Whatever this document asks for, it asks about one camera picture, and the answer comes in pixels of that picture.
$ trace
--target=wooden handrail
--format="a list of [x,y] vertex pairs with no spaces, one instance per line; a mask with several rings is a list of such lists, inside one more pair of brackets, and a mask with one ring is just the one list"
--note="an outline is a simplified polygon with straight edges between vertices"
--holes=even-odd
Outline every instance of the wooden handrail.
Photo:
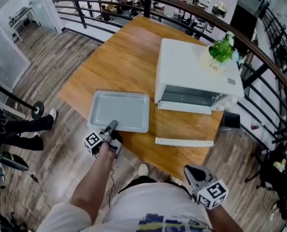
[[242,42],[244,45],[248,47],[248,49],[257,56],[267,67],[270,69],[273,74],[278,78],[278,80],[282,83],[284,88],[287,89],[287,79],[285,75],[280,71],[278,66],[261,50],[259,49],[255,43],[251,42],[245,35],[240,33],[237,29],[233,28],[231,25],[217,18],[216,16],[203,11],[200,8],[197,8],[194,5],[187,4],[185,2],[179,0],[153,0],[157,2],[161,2],[167,4],[169,6],[181,9],[185,12],[188,12],[192,15],[195,15],[206,22],[218,27],[220,30],[227,32],[231,31],[235,34],[235,38]]

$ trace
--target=gray baking tray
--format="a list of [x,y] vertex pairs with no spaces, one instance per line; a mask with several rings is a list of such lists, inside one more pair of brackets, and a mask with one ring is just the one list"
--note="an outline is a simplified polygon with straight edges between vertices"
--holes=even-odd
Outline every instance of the gray baking tray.
[[106,128],[118,121],[116,130],[145,133],[149,130],[149,96],[146,94],[96,91],[87,120],[92,128]]

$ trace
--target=floor below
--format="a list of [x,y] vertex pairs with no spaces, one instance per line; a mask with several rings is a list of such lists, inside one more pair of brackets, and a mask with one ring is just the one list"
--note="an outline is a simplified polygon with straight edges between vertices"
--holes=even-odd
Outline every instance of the floor below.
[[[56,35],[34,23],[20,31],[20,34],[24,42],[17,43],[17,46],[32,64],[14,93],[28,103],[43,101],[45,113],[55,108],[58,116],[54,127],[41,133],[44,151],[29,151],[13,146],[5,146],[4,150],[21,156],[28,163],[29,173],[37,176],[45,192],[46,201],[52,207],[59,202],[70,200],[75,187],[94,161],[83,144],[83,138],[90,133],[85,119],[57,94],[71,74],[99,44],[69,31]],[[19,109],[30,114],[21,106]],[[244,231],[277,232],[281,231],[285,223],[280,214],[269,221],[270,209],[278,200],[277,195],[263,188],[255,189],[258,179],[244,183],[245,178],[259,168],[255,160],[250,158],[250,153],[258,150],[258,147],[257,142],[243,130],[220,130],[206,166],[227,184],[230,193],[224,207]],[[141,163],[135,155],[123,150],[114,166],[115,186],[111,198],[136,177]],[[18,221],[27,223],[32,231],[37,230],[50,211],[40,186],[29,175],[7,167],[5,177],[6,188],[1,192],[8,197],[9,204],[2,195],[0,211],[9,218],[9,213],[13,210]],[[151,177],[163,180],[166,174],[151,167]],[[101,222],[109,209],[112,185],[109,179],[97,222]]]

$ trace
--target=white sneaker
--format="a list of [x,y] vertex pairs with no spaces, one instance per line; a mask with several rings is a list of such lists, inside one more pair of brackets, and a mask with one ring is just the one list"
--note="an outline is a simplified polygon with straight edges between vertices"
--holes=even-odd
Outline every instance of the white sneaker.
[[55,124],[55,120],[56,120],[56,117],[57,117],[57,112],[54,108],[52,108],[49,112],[49,115],[51,115],[51,117],[53,118],[53,125]]
[[147,164],[142,163],[138,168],[138,176],[149,176],[149,167]]

